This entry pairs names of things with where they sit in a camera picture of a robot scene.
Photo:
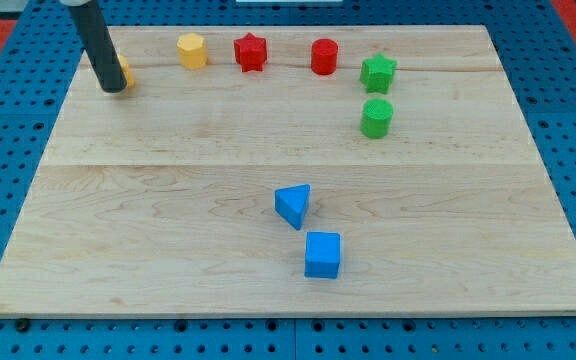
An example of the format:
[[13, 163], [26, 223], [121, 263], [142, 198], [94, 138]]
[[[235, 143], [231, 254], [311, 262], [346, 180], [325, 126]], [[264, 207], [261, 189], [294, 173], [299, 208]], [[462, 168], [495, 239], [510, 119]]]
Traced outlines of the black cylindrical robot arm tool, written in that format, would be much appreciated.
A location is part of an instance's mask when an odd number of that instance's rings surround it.
[[119, 58], [97, 0], [60, 0], [70, 13], [101, 89], [119, 93], [127, 88]]

